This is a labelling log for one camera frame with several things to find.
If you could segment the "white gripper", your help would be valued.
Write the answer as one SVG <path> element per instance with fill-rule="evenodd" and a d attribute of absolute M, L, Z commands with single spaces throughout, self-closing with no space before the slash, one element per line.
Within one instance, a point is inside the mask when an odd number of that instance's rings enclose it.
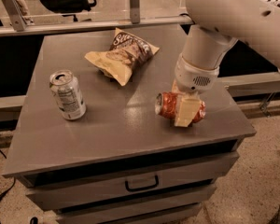
<path fill-rule="evenodd" d="M 175 126 L 188 127 L 202 119 L 202 100 L 193 92 L 203 93 L 210 90 L 218 76 L 219 68 L 204 70 L 188 63 L 179 55 L 175 66 L 175 80 L 171 91 L 187 92 L 177 96 Z"/>

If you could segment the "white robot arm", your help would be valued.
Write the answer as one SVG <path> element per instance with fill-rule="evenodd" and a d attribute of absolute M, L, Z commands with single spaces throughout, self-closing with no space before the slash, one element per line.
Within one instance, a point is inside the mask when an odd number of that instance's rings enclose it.
<path fill-rule="evenodd" d="M 199 94 L 212 88 L 238 40 L 280 69 L 280 7 L 264 0 L 186 0 L 186 8 L 194 24 L 175 67 L 177 127 L 199 119 Z"/>

